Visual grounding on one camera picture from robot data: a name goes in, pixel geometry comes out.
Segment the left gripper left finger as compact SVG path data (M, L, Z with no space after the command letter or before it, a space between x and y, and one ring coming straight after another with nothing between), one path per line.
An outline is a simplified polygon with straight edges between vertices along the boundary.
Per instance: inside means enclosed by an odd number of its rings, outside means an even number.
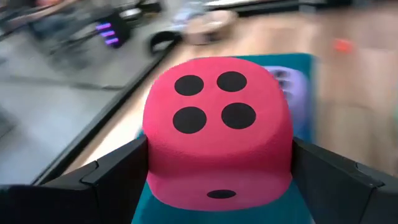
M1 224L131 223L147 173L142 135L44 185L1 186Z

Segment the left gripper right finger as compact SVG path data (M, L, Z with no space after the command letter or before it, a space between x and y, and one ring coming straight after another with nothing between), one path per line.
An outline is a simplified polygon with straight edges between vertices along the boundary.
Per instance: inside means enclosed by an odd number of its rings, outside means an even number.
M292 175L315 223L397 224L397 178L294 138Z

